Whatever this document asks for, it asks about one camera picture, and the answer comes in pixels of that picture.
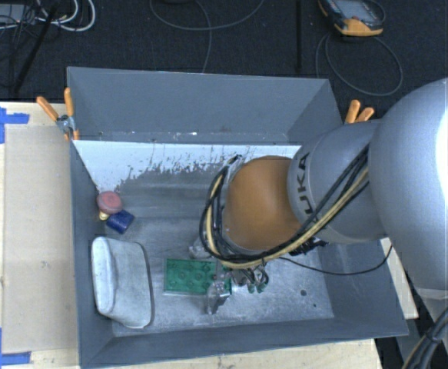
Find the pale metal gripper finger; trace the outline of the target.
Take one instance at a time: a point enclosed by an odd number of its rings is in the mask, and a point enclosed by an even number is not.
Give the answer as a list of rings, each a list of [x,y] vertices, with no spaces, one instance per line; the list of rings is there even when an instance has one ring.
[[[200,238],[196,238],[192,244],[188,247],[188,253],[191,259],[195,260],[207,260],[211,255],[205,250],[204,245],[201,243]]]
[[[231,287],[226,281],[214,281],[207,289],[207,313],[216,314],[220,306],[231,296]]]

